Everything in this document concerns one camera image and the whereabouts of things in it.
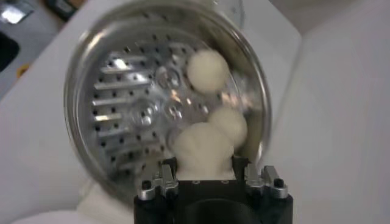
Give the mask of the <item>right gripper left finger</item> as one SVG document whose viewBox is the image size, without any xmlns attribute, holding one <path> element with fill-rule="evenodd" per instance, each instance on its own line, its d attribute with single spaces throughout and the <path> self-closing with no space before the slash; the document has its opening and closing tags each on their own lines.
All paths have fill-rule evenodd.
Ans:
<svg viewBox="0 0 390 224">
<path fill-rule="evenodd" d="M 165 159 L 157 167 L 149 169 L 141 176 L 137 197 L 142 201 L 150 201 L 159 194 L 166 200 L 174 200 L 179 192 L 176 171 L 175 157 Z"/>
</svg>

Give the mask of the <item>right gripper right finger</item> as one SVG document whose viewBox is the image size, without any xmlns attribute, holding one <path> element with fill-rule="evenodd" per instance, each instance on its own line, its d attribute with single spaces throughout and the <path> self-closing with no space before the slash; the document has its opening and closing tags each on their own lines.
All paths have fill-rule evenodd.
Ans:
<svg viewBox="0 0 390 224">
<path fill-rule="evenodd" d="M 274 166 L 257 166 L 247 158 L 233 156 L 233 171 L 237 181 L 242 181 L 249 194 L 269 194 L 270 197 L 284 200 L 288 198 L 288 186 L 278 175 Z"/>
</svg>

